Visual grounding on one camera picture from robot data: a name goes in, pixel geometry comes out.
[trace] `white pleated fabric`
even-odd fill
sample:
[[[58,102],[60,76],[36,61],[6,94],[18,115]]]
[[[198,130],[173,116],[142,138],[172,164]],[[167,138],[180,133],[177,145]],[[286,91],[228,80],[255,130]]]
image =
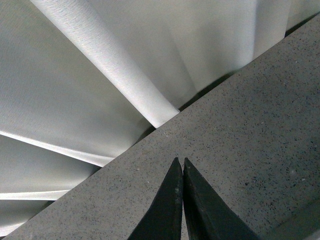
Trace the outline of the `white pleated fabric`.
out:
[[[319,11],[320,0],[0,1],[0,236]]]

